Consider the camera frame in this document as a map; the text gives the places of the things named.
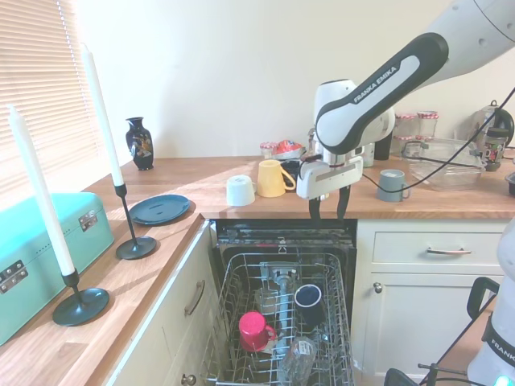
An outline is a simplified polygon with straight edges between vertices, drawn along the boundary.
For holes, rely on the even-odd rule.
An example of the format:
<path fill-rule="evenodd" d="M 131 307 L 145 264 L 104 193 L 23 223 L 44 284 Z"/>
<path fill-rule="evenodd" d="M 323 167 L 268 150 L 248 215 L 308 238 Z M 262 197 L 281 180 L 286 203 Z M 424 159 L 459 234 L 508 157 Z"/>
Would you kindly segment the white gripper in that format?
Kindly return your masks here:
<path fill-rule="evenodd" d="M 332 167 L 326 162 L 304 163 L 299 169 L 296 183 L 297 196 L 309 200 L 309 213 L 312 220 L 321 220 L 320 196 L 339 190 L 337 219 L 344 220 L 350 197 L 350 186 L 361 179 L 363 158 L 351 158 L 343 166 Z"/>

